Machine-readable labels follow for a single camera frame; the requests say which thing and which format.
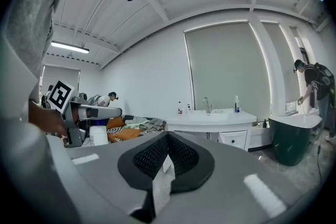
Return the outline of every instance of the dark green bathtub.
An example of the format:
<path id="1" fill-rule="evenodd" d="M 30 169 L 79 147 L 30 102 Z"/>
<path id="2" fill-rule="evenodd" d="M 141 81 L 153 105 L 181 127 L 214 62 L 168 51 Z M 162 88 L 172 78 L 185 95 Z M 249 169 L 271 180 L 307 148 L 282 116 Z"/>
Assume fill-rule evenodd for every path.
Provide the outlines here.
<path id="1" fill-rule="evenodd" d="M 270 117 L 270 134 L 273 149 L 279 163 L 295 166 L 302 161 L 310 140 L 312 129 L 321 118 L 316 115 L 296 114 L 293 116 Z"/>

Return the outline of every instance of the white cup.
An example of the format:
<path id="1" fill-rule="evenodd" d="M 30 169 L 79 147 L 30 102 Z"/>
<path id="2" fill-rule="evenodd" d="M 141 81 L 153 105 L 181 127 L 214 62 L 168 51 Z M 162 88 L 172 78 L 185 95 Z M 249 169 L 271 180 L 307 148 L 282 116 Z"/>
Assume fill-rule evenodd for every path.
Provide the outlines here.
<path id="1" fill-rule="evenodd" d="M 90 127 L 90 143 L 93 146 L 106 145 L 109 143 L 107 139 L 106 126 Z"/>

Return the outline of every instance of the ceiling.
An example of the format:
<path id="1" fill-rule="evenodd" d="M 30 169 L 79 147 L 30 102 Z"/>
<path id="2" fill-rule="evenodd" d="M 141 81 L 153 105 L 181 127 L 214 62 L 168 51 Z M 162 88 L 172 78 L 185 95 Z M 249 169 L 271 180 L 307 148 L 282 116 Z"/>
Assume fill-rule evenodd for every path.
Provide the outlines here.
<path id="1" fill-rule="evenodd" d="M 329 14 L 319 0 L 61 0 L 54 14 L 54 40 L 84 46 L 73 60 L 105 67 L 146 36 L 180 20 L 216 10 L 264 9 L 309 20 L 321 29 Z M 48 54 L 68 57 L 68 50 L 50 47 Z"/>

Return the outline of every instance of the ceiling light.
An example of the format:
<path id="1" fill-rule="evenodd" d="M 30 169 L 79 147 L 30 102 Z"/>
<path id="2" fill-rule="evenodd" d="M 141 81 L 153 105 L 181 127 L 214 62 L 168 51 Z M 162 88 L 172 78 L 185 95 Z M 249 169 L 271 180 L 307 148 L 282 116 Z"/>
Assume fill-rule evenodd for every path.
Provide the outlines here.
<path id="1" fill-rule="evenodd" d="M 60 42 L 51 42 L 51 45 L 53 47 L 57 47 L 57 48 L 61 48 L 61 49 L 67 49 L 67 50 L 74 50 L 77 52 L 82 52 L 83 54 L 88 54 L 89 53 L 89 49 L 85 49 L 85 48 L 80 48 L 77 46 L 73 46 L 73 45 L 68 45 L 68 44 L 64 44 L 64 43 L 60 43 Z"/>

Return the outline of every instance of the faucet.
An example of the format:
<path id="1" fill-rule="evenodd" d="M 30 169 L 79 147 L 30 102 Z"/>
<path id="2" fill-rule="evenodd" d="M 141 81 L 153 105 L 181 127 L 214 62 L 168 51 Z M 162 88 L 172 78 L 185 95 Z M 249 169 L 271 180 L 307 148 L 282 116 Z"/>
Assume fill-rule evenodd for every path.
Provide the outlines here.
<path id="1" fill-rule="evenodd" d="M 212 105 L 211 105 L 211 108 L 210 108 L 208 97 L 203 98 L 203 103 L 205 103 L 205 102 L 206 102 L 206 114 L 210 114 L 211 111 L 212 111 Z"/>

